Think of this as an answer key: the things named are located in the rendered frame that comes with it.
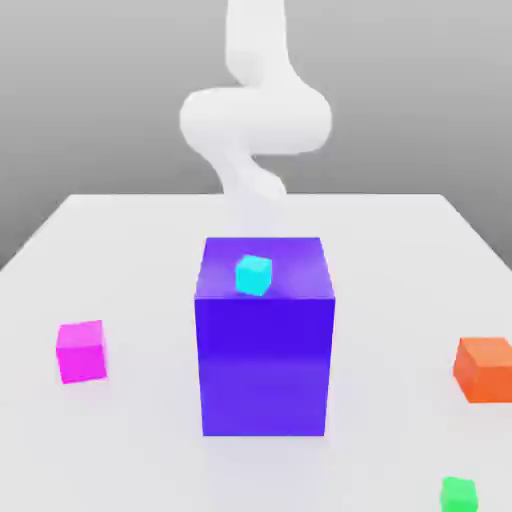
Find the small magenta cube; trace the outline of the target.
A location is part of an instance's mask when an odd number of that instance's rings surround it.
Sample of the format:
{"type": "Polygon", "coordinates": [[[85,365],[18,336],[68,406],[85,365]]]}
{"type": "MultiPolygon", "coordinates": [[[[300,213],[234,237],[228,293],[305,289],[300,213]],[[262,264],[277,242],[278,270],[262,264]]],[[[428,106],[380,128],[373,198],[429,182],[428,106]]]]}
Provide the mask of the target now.
{"type": "Polygon", "coordinates": [[[107,351],[101,320],[59,327],[56,356],[63,384],[107,377],[107,351]]]}

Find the large purple box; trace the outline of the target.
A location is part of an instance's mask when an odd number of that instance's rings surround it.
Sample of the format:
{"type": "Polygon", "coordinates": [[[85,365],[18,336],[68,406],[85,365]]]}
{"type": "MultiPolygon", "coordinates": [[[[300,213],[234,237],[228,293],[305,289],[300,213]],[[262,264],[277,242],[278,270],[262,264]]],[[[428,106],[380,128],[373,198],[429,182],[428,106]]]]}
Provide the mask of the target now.
{"type": "Polygon", "coordinates": [[[194,297],[204,435],[323,435],[335,304],[319,238],[207,238],[194,297]],[[236,289],[245,255],[272,261],[262,296],[236,289]]]}

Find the small orange cube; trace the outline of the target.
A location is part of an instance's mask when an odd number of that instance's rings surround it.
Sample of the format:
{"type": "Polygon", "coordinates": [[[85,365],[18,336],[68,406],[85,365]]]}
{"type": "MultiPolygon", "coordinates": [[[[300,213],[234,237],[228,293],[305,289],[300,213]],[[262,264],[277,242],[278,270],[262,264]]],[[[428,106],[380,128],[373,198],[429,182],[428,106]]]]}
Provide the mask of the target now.
{"type": "Polygon", "coordinates": [[[501,337],[461,338],[453,376],[469,403],[512,403],[512,345],[501,337]]]}

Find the small cyan cube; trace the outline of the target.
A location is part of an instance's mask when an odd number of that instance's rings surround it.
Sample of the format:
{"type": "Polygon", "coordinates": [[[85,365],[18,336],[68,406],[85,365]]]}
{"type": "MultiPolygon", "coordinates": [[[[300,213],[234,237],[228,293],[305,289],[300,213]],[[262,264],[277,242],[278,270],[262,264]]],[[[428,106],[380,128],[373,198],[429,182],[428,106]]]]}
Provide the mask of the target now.
{"type": "Polygon", "coordinates": [[[235,289],[251,296],[263,296],[272,283],[270,258],[244,255],[235,267],[235,289]]]}

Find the small green cube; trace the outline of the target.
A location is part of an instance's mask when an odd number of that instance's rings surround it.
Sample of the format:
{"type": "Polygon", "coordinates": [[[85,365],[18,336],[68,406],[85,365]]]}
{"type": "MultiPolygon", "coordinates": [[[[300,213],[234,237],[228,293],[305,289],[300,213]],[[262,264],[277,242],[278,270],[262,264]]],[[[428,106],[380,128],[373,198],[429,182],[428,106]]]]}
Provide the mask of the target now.
{"type": "Polygon", "coordinates": [[[478,496],[473,480],[445,477],[440,493],[441,512],[477,512],[478,496]]]}

